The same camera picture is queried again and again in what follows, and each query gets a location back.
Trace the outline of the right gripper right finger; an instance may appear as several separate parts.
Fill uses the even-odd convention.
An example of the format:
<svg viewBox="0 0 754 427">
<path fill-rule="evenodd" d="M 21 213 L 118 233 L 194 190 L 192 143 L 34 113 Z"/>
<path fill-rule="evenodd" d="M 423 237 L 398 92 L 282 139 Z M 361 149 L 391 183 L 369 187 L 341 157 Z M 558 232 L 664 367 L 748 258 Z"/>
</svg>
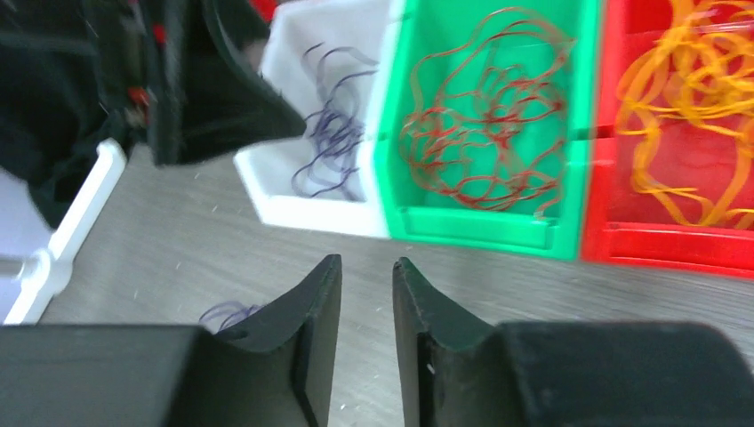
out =
<svg viewBox="0 0 754 427">
<path fill-rule="evenodd" d="M 392 277 L 408 426 L 750 426 L 753 376 L 716 328 L 486 323 L 407 258 Z"/>
</svg>

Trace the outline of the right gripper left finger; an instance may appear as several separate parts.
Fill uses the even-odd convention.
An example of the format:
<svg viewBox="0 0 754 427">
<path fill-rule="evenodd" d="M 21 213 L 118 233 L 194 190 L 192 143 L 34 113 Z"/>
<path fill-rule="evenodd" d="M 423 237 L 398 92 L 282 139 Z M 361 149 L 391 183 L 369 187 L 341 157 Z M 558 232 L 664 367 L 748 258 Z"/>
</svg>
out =
<svg viewBox="0 0 754 427">
<path fill-rule="evenodd" d="M 325 426 L 342 266 L 327 255 L 250 317 L 188 325 L 6 326 L 4 426 Z"/>
</svg>

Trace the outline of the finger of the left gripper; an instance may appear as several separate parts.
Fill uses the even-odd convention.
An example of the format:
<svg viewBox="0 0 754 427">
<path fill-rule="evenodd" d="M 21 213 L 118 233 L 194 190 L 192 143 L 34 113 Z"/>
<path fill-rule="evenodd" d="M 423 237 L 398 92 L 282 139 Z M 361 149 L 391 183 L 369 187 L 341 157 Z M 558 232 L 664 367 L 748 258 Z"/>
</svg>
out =
<svg viewBox="0 0 754 427">
<path fill-rule="evenodd" d="M 267 23 L 247 1 L 143 1 L 146 142 L 156 165 L 188 165 L 301 136 L 302 116 L 252 67 L 244 48 Z"/>
</svg>

